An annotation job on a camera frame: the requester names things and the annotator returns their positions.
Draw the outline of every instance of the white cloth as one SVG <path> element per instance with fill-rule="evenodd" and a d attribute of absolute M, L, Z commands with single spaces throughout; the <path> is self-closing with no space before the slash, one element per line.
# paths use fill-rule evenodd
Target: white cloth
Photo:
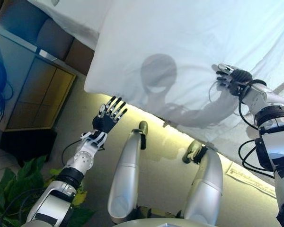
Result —
<path fill-rule="evenodd" d="M 274 89 L 284 52 L 284 0 L 115 0 L 85 90 L 121 96 L 212 141 L 234 127 L 238 98 L 213 86 L 212 65 L 251 71 Z"/>
<path fill-rule="evenodd" d="M 96 48 L 112 0 L 28 0 L 61 28 L 91 49 Z"/>

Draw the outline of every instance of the floor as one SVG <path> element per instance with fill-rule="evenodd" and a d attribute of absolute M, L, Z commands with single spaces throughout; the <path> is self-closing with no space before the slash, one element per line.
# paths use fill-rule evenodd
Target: floor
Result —
<path fill-rule="evenodd" d="M 62 150 L 76 141 L 81 133 L 92 129 L 91 121 L 98 107 L 108 100 L 103 95 L 85 93 L 83 86 L 84 80 L 78 78 L 57 120 L 55 130 L 58 135 L 51 159 L 43 169 L 45 175 L 51 168 L 62 167 Z M 149 135 L 147 149 L 141 153 L 138 205 L 171 213 L 183 208 L 198 166 L 184 164 L 181 157 L 193 139 L 171 127 L 162 128 L 163 122 L 158 118 L 130 107 L 124 119 L 110 132 L 105 143 L 106 150 L 96 154 L 94 166 L 85 176 L 88 195 L 84 206 L 97 211 L 86 227 L 113 225 L 107 212 L 107 200 L 115 166 L 128 134 L 141 120 L 149 123 Z M 65 159 L 74 152 L 75 146 L 69 148 Z M 226 172 L 231 161 L 222 156 L 220 158 Z M 277 212 L 275 198 L 224 175 L 218 226 L 276 227 L 279 226 L 275 219 Z"/>

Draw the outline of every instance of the cabinet door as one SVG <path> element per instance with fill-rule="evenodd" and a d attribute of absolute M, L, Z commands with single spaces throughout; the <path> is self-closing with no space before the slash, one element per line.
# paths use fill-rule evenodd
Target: cabinet door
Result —
<path fill-rule="evenodd" d="M 53 65 L 35 58 L 23 86 L 19 101 L 41 104 L 56 69 Z"/>
<path fill-rule="evenodd" d="M 35 118 L 34 127 L 51 127 L 68 93 L 74 76 L 57 69 L 47 89 L 40 110 Z"/>
<path fill-rule="evenodd" d="M 39 104 L 18 101 L 9 119 L 8 129 L 31 128 L 39 107 Z"/>

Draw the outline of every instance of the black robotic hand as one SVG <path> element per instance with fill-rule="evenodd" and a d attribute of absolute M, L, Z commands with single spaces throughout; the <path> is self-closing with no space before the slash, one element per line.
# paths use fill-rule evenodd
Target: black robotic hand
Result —
<path fill-rule="evenodd" d="M 241 91 L 253 81 L 252 75 L 231 65 L 219 64 L 216 72 L 218 83 L 226 86 L 233 96 L 240 96 Z"/>
<path fill-rule="evenodd" d="M 109 133 L 127 112 L 127 109 L 123 110 L 123 107 L 126 105 L 125 102 L 116 109 L 122 98 L 118 98 L 116 101 L 115 99 L 116 97 L 114 96 L 108 103 L 100 106 L 99 113 L 93 120 L 93 128 L 95 130 Z"/>

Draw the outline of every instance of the white robotic arm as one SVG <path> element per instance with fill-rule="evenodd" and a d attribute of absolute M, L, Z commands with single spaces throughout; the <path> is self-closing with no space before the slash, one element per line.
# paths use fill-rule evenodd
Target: white robotic arm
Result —
<path fill-rule="evenodd" d="M 218 67 L 221 70 L 218 80 L 239 97 L 239 110 L 244 103 L 254 116 L 258 128 L 251 127 L 259 133 L 259 138 L 255 139 L 257 156 L 261 166 L 274 173 L 279 206 L 277 219 L 284 227 L 284 98 L 268 89 L 265 82 L 253 80 L 249 72 L 225 64 Z"/>
<path fill-rule="evenodd" d="M 125 103 L 116 109 L 121 98 L 112 97 L 102 104 L 93 120 L 92 132 L 82 135 L 82 143 L 74 157 L 69 159 L 56 179 L 46 188 L 32 207 L 23 227 L 65 227 L 72 214 L 71 202 L 85 173 L 93 166 L 95 153 L 104 144 L 109 131 L 118 123 L 127 109 Z"/>

